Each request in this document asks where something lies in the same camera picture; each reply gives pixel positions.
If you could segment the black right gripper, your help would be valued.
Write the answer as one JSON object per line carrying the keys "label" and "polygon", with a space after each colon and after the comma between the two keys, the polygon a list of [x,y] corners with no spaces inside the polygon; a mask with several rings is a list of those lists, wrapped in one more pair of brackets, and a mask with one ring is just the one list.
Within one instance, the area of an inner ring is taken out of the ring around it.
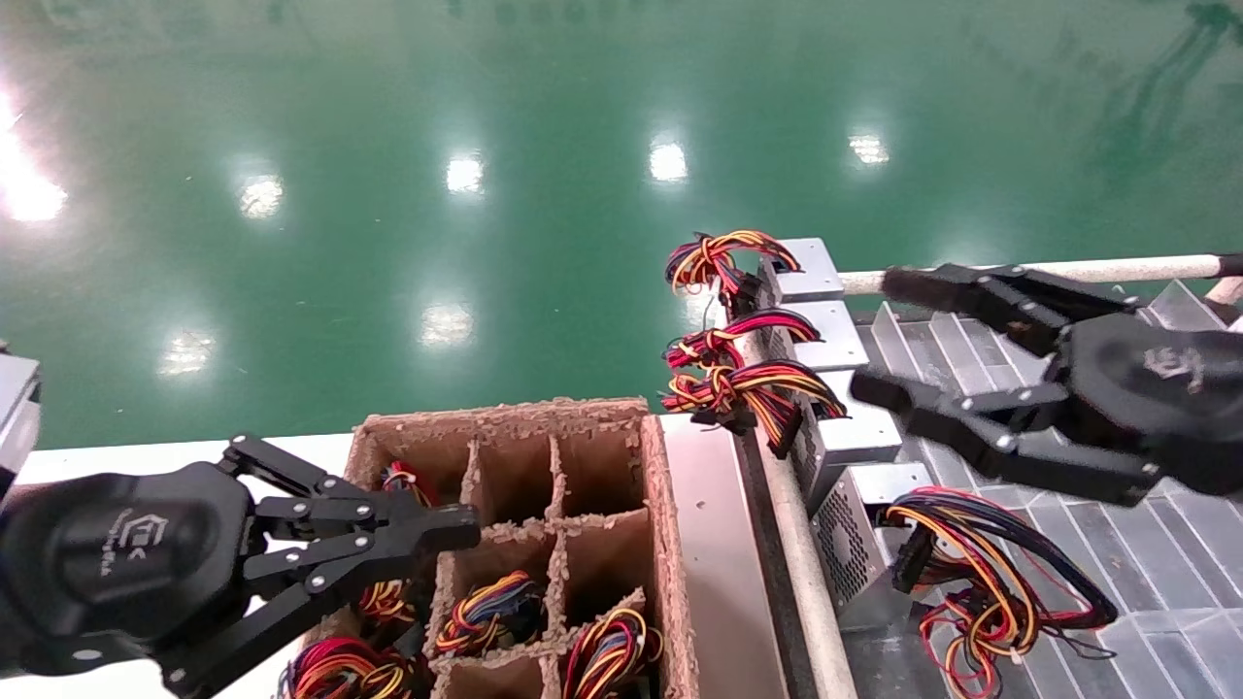
{"label": "black right gripper", "polygon": [[[1030,354],[1052,354],[1052,383],[976,396],[851,377],[853,398],[984,478],[1117,506],[1139,504],[1162,475],[1199,494],[1241,495],[1239,335],[1147,323],[1134,316],[1134,296],[1023,266],[889,267],[883,295],[977,318]],[[1081,444],[1034,437],[1057,419]]]}

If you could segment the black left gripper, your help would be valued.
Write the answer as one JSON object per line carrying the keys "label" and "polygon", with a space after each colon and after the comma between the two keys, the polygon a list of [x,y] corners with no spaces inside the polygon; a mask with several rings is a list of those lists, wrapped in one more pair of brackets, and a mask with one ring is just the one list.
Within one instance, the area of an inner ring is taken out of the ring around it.
{"label": "black left gripper", "polygon": [[[283,495],[254,506],[240,478]],[[266,534],[308,545],[240,567],[252,510]],[[160,653],[167,690],[213,698],[370,585],[481,537],[474,506],[364,490],[249,434],[218,468],[26,488],[2,506],[2,677]]]}

